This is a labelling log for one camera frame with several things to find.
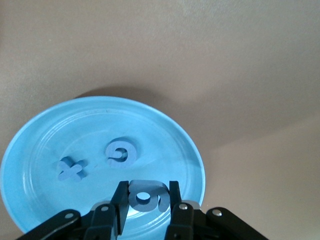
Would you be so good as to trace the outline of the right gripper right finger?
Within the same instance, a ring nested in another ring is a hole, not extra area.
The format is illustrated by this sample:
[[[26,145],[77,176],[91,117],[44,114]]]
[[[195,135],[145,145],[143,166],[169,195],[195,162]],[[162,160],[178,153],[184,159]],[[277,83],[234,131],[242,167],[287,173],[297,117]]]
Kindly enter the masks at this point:
[[[169,182],[170,223],[166,240],[266,240],[267,238],[224,207],[206,213],[181,198],[178,181]]]

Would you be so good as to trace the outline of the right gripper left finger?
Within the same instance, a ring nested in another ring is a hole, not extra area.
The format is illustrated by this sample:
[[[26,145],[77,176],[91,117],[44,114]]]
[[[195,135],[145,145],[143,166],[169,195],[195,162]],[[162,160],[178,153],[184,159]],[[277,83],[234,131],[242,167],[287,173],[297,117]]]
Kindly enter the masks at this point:
[[[110,202],[99,203],[86,215],[63,210],[20,236],[20,240],[116,240],[129,211],[129,182],[119,182]]]

